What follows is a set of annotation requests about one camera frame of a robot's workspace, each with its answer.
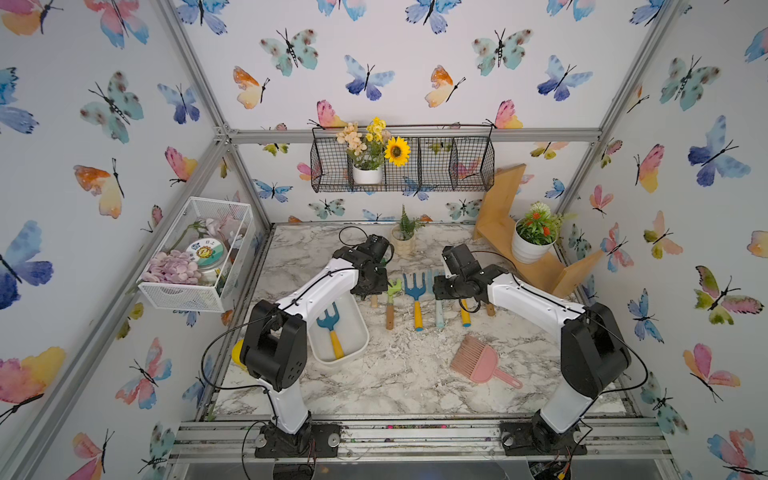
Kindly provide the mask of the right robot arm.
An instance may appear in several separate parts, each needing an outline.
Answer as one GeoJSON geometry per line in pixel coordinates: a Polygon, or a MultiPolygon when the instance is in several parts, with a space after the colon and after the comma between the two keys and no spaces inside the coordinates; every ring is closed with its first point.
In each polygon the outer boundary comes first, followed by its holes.
{"type": "Polygon", "coordinates": [[[435,302],[472,300],[478,307],[508,310],[547,333],[560,349],[560,377],[547,403],[525,425],[515,429],[521,449],[541,454],[586,452],[579,424],[637,359],[611,310],[582,305],[526,283],[513,268],[482,266],[465,244],[441,252],[442,267],[428,277],[435,302]]]}

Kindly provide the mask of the blue trowel yellow handle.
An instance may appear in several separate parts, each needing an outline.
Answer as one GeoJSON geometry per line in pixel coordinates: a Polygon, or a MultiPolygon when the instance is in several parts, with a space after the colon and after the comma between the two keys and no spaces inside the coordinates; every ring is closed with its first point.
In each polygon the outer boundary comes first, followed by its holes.
{"type": "Polygon", "coordinates": [[[341,344],[341,341],[338,337],[337,332],[335,331],[335,326],[337,322],[340,319],[340,314],[338,310],[338,306],[335,302],[331,304],[331,309],[326,309],[324,311],[324,314],[322,317],[318,317],[316,319],[317,325],[328,331],[329,338],[331,342],[331,347],[333,350],[334,358],[336,360],[340,360],[345,357],[345,353],[341,344]]]}

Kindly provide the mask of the dark blue rake yellow handle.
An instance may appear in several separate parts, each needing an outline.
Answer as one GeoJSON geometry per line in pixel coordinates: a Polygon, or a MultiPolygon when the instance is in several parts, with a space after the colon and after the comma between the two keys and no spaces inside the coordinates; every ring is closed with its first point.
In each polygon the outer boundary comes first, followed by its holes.
{"type": "Polygon", "coordinates": [[[471,312],[468,310],[468,306],[465,299],[459,301],[461,308],[461,322],[464,328],[469,328],[472,325],[471,312]]]}

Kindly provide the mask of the white storage box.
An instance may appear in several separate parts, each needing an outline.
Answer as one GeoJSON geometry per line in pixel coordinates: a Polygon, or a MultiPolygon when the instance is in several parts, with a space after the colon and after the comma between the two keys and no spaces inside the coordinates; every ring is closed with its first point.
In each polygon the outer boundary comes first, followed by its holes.
{"type": "MultiPolygon", "coordinates": [[[[340,314],[335,331],[341,341],[344,358],[340,360],[334,358],[329,333],[317,325],[318,317],[308,324],[308,342],[312,355],[320,365],[328,368],[340,368],[345,363],[357,359],[364,353],[370,341],[369,330],[355,298],[346,293],[334,302],[340,314]]],[[[326,309],[330,310],[331,304],[320,312],[319,317],[323,316],[326,309]]]]}

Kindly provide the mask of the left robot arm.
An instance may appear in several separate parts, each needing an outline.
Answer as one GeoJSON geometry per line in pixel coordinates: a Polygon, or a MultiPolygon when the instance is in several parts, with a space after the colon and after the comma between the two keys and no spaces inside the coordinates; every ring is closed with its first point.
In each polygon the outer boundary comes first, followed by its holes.
{"type": "Polygon", "coordinates": [[[371,234],[356,245],[337,249],[326,266],[286,297],[261,300],[249,308],[239,361],[255,379],[271,407],[270,420],[261,427],[261,458],[301,458],[318,455],[320,437],[336,427],[314,427],[304,404],[299,379],[307,364],[310,323],[346,294],[370,296],[387,286],[385,255],[390,242],[371,234]]]}

